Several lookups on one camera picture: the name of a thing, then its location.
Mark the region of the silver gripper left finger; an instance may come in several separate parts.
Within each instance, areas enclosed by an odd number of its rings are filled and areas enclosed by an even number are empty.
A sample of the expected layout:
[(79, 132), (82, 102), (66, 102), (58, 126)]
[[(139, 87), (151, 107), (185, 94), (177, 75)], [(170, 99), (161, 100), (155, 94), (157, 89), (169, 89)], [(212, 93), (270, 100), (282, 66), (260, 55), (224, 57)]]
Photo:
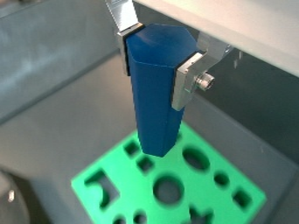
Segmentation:
[(127, 62), (127, 37), (145, 25), (139, 22), (133, 0), (106, 0), (107, 8), (117, 24), (117, 41), (122, 55), (125, 75), (130, 75)]

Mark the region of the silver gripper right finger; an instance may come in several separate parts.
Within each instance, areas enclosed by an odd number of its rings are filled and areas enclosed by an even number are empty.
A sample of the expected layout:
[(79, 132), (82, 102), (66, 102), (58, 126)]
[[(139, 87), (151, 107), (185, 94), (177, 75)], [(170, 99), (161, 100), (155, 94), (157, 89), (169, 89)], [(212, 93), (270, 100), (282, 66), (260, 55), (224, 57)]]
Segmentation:
[(173, 108), (177, 111), (186, 107), (198, 88), (204, 91), (212, 88), (216, 78), (209, 70), (234, 49), (229, 43), (205, 32), (200, 34), (197, 46), (200, 50), (182, 63), (176, 73)]

